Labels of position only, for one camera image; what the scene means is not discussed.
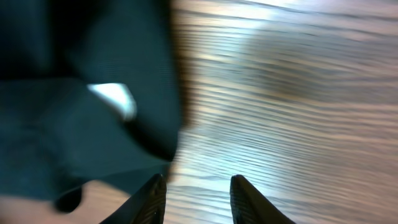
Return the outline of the black polo shirt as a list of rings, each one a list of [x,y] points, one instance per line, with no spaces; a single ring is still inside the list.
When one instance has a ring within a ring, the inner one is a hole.
[[[1,194],[73,211],[100,180],[140,206],[181,125],[169,1],[1,2]]]

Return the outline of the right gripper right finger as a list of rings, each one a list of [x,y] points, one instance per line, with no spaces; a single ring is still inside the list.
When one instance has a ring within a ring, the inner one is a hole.
[[[234,224],[295,224],[243,175],[232,176],[229,194]]]

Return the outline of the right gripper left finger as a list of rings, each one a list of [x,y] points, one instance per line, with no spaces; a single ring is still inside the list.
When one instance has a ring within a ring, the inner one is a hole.
[[[153,175],[133,196],[100,224],[163,224],[167,186],[162,175]]]

